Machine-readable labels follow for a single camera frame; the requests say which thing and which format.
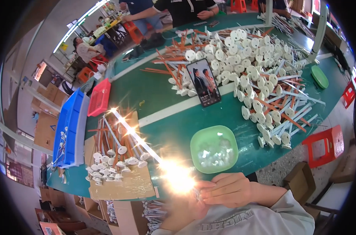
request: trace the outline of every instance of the blue plastic crate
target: blue plastic crate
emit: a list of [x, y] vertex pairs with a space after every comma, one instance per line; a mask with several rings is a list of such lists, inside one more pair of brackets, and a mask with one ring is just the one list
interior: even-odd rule
[[[82, 107], [83, 99], [86, 95], [78, 89], [68, 100], [63, 104], [61, 113], [59, 115], [58, 124], [56, 127], [54, 150], [53, 150], [53, 166], [67, 167], [75, 162], [75, 141], [77, 132], [77, 122]], [[64, 148], [65, 154], [61, 155], [60, 142], [61, 132], [65, 132], [65, 127], [68, 127], [66, 136], [66, 144]]]

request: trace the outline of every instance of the red plastic stool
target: red plastic stool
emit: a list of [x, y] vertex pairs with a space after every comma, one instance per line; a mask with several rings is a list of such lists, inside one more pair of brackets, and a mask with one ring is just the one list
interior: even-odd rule
[[86, 82], [89, 80], [90, 78], [90, 73], [93, 72], [90, 68], [88, 67], [84, 67], [82, 68], [82, 70], [80, 71], [80, 73], [77, 74], [77, 77], [82, 81], [82, 82]]
[[252, 11], [259, 11], [258, 0], [252, 0], [252, 3], [251, 3], [251, 10], [252, 10]]
[[[319, 159], [313, 159], [313, 148], [312, 143], [324, 140], [324, 147], [326, 148], [326, 153]], [[341, 126], [337, 125], [331, 129], [322, 131], [320, 133], [312, 134], [307, 137], [302, 144], [306, 144], [309, 149], [309, 167], [315, 168], [321, 165], [327, 164], [344, 152], [344, 140], [342, 136]]]
[[239, 11], [239, 13], [247, 12], [245, 0], [232, 0], [230, 10]]
[[89, 61], [89, 65], [92, 67], [94, 72], [97, 72], [97, 65], [98, 64], [102, 64], [102, 63], [106, 63], [109, 62], [108, 59], [106, 59], [103, 55], [98, 55], [93, 57], [90, 61]]
[[354, 91], [354, 85], [352, 81], [348, 83], [342, 96], [344, 97], [345, 101], [345, 109], [347, 109], [356, 97], [356, 92]]
[[134, 23], [125, 22], [125, 23], [123, 23], [123, 26], [128, 31], [132, 40], [136, 44], [139, 44], [143, 40], [143, 38], [144, 38], [143, 34], [140, 32], [140, 30], [136, 27], [136, 25]]

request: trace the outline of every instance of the metal pole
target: metal pole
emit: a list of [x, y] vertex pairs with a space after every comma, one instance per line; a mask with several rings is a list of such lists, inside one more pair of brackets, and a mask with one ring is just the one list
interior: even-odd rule
[[7, 135], [9, 135], [11, 138], [17, 140], [18, 142], [32, 148], [32, 149], [35, 149], [35, 150], [38, 150], [38, 151], [41, 151], [43, 153], [46, 153], [48, 155], [53, 155], [53, 151], [47, 149], [47, 148], [43, 148], [39, 145], [36, 145], [35, 143], [33, 143], [33, 141], [31, 141], [30, 139], [22, 136], [22, 135], [19, 135], [15, 132], [13, 132], [11, 129], [9, 129], [8, 127], [6, 127], [4, 124], [2, 124], [0, 122], [0, 129], [6, 133]]

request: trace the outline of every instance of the green tabletop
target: green tabletop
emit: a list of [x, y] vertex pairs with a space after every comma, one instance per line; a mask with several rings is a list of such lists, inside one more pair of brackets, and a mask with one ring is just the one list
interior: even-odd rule
[[[257, 20], [256, 16], [257, 13], [216, 16], [216, 20], [220, 21], [220, 23], [214, 28], [209, 28], [209, 30], [216, 31], [227, 27], [236, 27], [237, 23], [241, 25], [262, 24], [263, 22]], [[181, 26], [178, 29], [184, 30], [186, 28], [198, 28], [204, 31], [203, 25], [193, 27], [192, 24]], [[277, 30], [274, 29], [271, 33], [287, 41], [287, 36]], [[164, 36], [169, 38], [174, 36], [174, 34], [172, 32], [166, 32]], [[295, 31], [293, 37], [297, 42], [306, 46], [307, 49], [311, 46], [310, 44], [312, 42], [307, 40], [301, 33]], [[171, 40], [167, 40], [166, 45], [171, 45]], [[154, 52], [154, 50], [148, 51], [145, 56], [151, 55]], [[322, 48], [320, 54], [321, 53], [326, 53], [326, 50]], [[109, 66], [106, 71], [106, 76], [112, 77], [137, 62], [137, 60], [122, 62], [122, 58], [123, 55], [120, 55], [116, 59], [115, 64]], [[309, 93], [310, 97], [326, 102], [326, 105], [315, 104], [312, 107], [312, 111], [305, 116], [305, 119], [309, 119], [311, 116], [318, 114], [318, 118], [313, 122], [319, 124], [329, 115], [340, 99], [346, 82], [334, 59], [332, 57], [326, 58], [320, 61], [319, 67], [330, 79], [330, 85], [327, 89], [321, 89], [315, 84], [314, 79], [311, 77], [312, 65], [313, 64], [306, 65], [303, 69], [302, 78], [304, 84], [306, 84], [305, 92]], [[164, 65], [147, 62], [112, 82], [109, 107], [129, 106], [138, 111], [138, 117], [141, 119], [190, 98], [188, 96], [181, 97], [176, 95], [175, 91], [171, 90], [172, 85], [167, 81], [170, 77], [169, 75], [140, 71], [140, 69], [146, 67], [165, 69]], [[139, 103], [143, 100], [145, 102], [140, 107]], [[246, 121], [242, 118], [241, 106], [242, 104], [238, 99], [233, 98], [233, 94], [230, 92], [222, 96], [220, 103], [205, 109], [203, 109], [201, 105], [193, 106], [149, 125], [142, 126], [140, 132], [147, 138], [147, 142], [150, 143], [152, 147], [168, 146], [167, 150], [169, 150], [171, 154], [180, 156], [186, 159], [188, 165], [193, 165], [190, 154], [190, 140], [192, 136], [198, 130], [210, 126], [227, 126], [233, 131], [236, 137], [239, 157], [237, 163], [226, 172], [243, 172], [245, 175], [248, 175], [275, 161], [287, 153], [288, 150], [280, 146], [274, 149], [269, 147], [260, 148], [257, 141], [259, 132], [256, 125], [250, 120]], [[97, 126], [98, 118], [99, 117], [88, 117], [86, 129], [94, 129]], [[301, 143], [315, 128], [307, 127], [306, 129], [306, 133], [299, 131], [294, 135], [291, 141], [292, 148]], [[92, 135], [94, 135], [94, 132], [86, 132], [85, 139]], [[166, 194], [161, 189], [162, 182], [155, 173], [156, 165], [150, 162], [148, 168], [153, 186], [158, 188], [160, 197], [165, 197]], [[206, 180], [214, 176], [214, 174], [203, 174], [199, 171], [195, 173], [198, 178]], [[47, 185], [70, 194], [90, 197], [88, 191], [89, 182], [85, 180], [86, 175], [85, 165], [72, 167], [66, 171], [67, 184], [62, 184], [57, 173], [53, 173]]]

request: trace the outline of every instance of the smartphone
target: smartphone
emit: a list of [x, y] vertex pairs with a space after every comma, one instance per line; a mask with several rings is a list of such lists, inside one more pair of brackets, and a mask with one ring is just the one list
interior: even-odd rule
[[221, 101], [219, 89], [206, 59], [201, 59], [187, 66], [202, 106], [208, 107]]

